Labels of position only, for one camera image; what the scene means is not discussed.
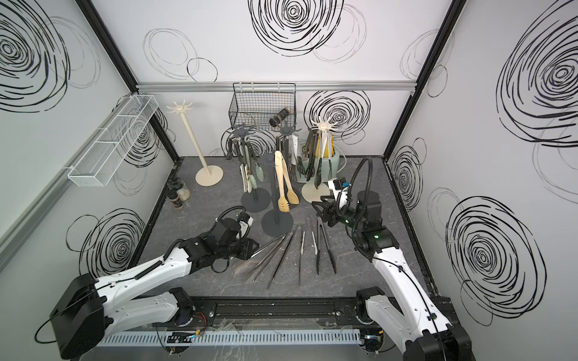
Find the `black nylon tongs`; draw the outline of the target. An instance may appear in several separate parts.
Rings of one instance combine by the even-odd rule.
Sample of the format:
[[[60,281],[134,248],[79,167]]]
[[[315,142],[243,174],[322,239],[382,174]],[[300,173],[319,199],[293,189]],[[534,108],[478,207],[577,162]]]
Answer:
[[[318,231],[319,245],[323,245],[323,247],[325,248],[325,251],[327,252],[327,255],[328,255],[329,260],[331,262],[331,267],[334,271],[334,274],[336,274],[337,273],[337,262],[336,262],[336,259],[334,257],[333,252],[331,251],[331,247],[329,245],[329,235],[328,235],[328,232],[326,230],[326,226],[319,216],[317,216],[317,219],[316,219],[316,227],[317,227],[317,231]]]

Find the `dark grey rack stand front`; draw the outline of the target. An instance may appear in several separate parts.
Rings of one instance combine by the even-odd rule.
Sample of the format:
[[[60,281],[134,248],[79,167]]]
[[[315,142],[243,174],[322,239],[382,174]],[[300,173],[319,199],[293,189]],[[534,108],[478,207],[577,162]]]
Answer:
[[[247,126],[235,127],[233,130],[233,135],[239,138],[240,147],[241,147],[241,142],[243,141],[243,139],[245,137],[249,137],[251,143],[253,144],[253,148],[254,148],[254,142],[251,140],[251,136],[254,135],[254,131],[252,131]],[[243,156],[242,156],[242,162],[240,162],[239,171],[240,171],[240,174],[242,177],[242,186],[243,186],[243,190],[244,190],[244,194],[242,195],[242,198],[241,198],[242,206],[244,206],[247,209],[247,211],[249,211],[249,212],[261,212],[261,211],[266,210],[269,206],[270,201],[271,201],[271,195],[269,194],[268,191],[266,191],[262,187],[259,187],[259,184],[262,182],[259,182],[257,184],[257,188],[255,190],[253,190],[251,193],[247,192],[246,183],[245,183],[245,164],[244,164]]]

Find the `dark grey rack stand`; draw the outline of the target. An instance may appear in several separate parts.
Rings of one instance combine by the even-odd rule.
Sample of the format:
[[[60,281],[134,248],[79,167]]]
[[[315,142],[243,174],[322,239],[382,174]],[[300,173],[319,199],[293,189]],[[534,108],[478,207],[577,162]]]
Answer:
[[[278,207],[279,190],[275,175],[275,155],[267,153],[262,157],[265,169],[268,173],[268,179],[271,190],[272,210],[265,213],[261,225],[263,231],[271,237],[278,237],[282,234],[289,233],[294,225],[294,220],[290,213],[281,212]]]
[[[254,135],[254,131],[252,131],[247,126],[235,127],[233,130],[233,135],[239,138],[240,147],[241,147],[241,142],[243,141],[243,139],[245,137],[249,137],[251,143],[253,144],[253,148],[254,148],[254,142],[251,140],[251,136]],[[241,198],[242,206],[244,206],[247,209],[247,211],[249,211],[249,212],[261,212],[261,211],[266,210],[269,206],[270,201],[271,201],[271,195],[269,194],[268,191],[266,191],[262,187],[259,187],[259,184],[262,182],[259,182],[257,184],[257,188],[255,190],[253,190],[251,193],[247,192],[246,183],[245,183],[245,164],[244,164],[243,156],[242,156],[242,162],[240,162],[239,171],[240,171],[240,174],[242,177],[242,186],[243,186],[243,190],[244,190],[244,194],[242,195],[242,198]]]
[[[294,178],[293,167],[291,165],[291,135],[296,132],[290,126],[283,126],[280,128],[278,132],[279,135],[275,137],[276,150],[280,151],[283,154],[283,157],[287,164],[290,179],[292,181],[297,181],[298,178],[297,179]]]

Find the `tall cream utensil rack stand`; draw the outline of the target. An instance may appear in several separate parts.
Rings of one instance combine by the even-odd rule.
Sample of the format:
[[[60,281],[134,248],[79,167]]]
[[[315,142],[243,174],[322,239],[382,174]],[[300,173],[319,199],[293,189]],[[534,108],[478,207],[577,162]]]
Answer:
[[[173,106],[168,106],[167,108],[169,109],[170,113],[173,114],[177,114],[181,120],[183,125],[185,126],[185,129],[192,141],[192,144],[195,148],[195,150],[197,151],[197,155],[198,158],[200,159],[200,162],[203,166],[203,168],[197,172],[195,180],[198,183],[198,185],[202,186],[202,187],[212,187],[215,186],[216,184],[218,184],[224,177],[224,171],[221,167],[217,166],[217,165],[209,165],[206,162],[206,159],[203,155],[203,152],[201,151],[200,145],[197,141],[197,138],[195,136],[195,133],[191,127],[191,124],[188,120],[188,115],[187,112],[189,110],[191,110],[192,108],[192,103],[191,102],[173,102]]]

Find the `green ringed steel tongs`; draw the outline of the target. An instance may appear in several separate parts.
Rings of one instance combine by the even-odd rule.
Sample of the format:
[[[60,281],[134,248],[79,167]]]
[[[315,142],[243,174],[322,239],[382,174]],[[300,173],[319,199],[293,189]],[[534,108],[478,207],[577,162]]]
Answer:
[[[242,144],[243,150],[245,151],[245,160],[248,165],[248,179],[253,188],[257,188],[257,184],[264,181],[263,169],[258,163],[257,156],[254,153],[253,144],[249,137],[245,137]]]

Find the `wooden bamboo tongs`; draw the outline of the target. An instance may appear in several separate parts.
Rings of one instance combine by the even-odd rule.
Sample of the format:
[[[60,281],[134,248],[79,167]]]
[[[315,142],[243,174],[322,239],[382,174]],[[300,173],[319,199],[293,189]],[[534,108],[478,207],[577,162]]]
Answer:
[[[290,205],[298,205],[300,200],[292,187],[283,154],[278,150],[275,152],[275,172],[279,188],[278,208],[280,212],[289,213]]]

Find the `white handled slotted steel tongs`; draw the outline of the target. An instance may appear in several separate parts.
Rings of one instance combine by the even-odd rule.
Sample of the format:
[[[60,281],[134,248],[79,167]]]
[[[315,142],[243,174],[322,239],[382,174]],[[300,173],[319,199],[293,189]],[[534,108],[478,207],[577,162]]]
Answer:
[[[325,159],[327,164],[327,176],[325,181],[329,181],[333,178],[333,156],[334,156],[334,143],[333,135],[331,132],[326,132],[326,145],[325,145]]]

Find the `black slotted spatula tongs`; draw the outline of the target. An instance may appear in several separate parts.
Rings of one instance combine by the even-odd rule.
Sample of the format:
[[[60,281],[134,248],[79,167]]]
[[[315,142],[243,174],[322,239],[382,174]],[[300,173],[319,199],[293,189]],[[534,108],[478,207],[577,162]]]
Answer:
[[[306,164],[303,164],[303,169],[300,170],[300,173],[306,178],[307,181],[309,181],[313,175],[318,135],[319,131],[317,129],[310,130],[302,149]]]

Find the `clear handled steel tongs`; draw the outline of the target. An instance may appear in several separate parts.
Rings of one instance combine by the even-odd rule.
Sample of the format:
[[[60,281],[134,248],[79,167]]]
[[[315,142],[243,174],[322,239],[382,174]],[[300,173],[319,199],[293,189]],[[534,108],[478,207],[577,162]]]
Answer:
[[[291,135],[291,165],[293,167],[294,178],[298,176],[298,156],[299,156],[299,135],[293,133]]]

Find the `steel wire tongs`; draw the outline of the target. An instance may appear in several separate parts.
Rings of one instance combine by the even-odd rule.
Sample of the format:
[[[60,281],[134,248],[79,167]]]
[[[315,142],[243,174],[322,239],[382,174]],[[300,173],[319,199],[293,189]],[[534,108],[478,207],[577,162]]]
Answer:
[[[234,135],[229,135],[225,144],[225,159],[232,160],[233,158],[242,162],[239,138]]]

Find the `dark grey rack stand back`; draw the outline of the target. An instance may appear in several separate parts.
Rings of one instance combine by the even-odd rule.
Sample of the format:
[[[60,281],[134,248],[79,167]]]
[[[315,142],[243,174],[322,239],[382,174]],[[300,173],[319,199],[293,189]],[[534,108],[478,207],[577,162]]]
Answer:
[[[283,157],[287,164],[290,179],[292,181],[297,181],[298,178],[297,179],[294,178],[293,167],[291,165],[291,135],[296,132],[290,126],[283,126],[280,128],[278,132],[279,135],[275,137],[276,150],[280,151],[283,154]]]

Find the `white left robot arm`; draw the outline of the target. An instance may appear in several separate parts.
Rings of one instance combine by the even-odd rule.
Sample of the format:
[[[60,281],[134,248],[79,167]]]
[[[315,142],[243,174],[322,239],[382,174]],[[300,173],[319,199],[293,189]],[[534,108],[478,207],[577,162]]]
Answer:
[[[164,255],[146,263],[100,278],[75,278],[50,316],[61,358],[80,357],[110,335],[149,323],[189,325],[197,308],[182,288],[144,294],[215,260],[250,259],[260,247],[248,236],[252,224],[246,213],[218,218],[209,231],[175,240]]]

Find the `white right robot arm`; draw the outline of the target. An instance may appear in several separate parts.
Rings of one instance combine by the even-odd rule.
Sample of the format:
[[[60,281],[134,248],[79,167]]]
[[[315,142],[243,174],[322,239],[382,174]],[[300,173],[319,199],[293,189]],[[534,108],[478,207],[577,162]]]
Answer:
[[[333,196],[312,203],[324,224],[344,224],[355,249],[370,260],[393,296],[373,287],[358,292],[362,317],[377,323],[404,360],[472,360],[472,341],[462,325],[451,322],[418,282],[400,246],[381,217],[379,195],[365,190],[356,206],[341,206]]]

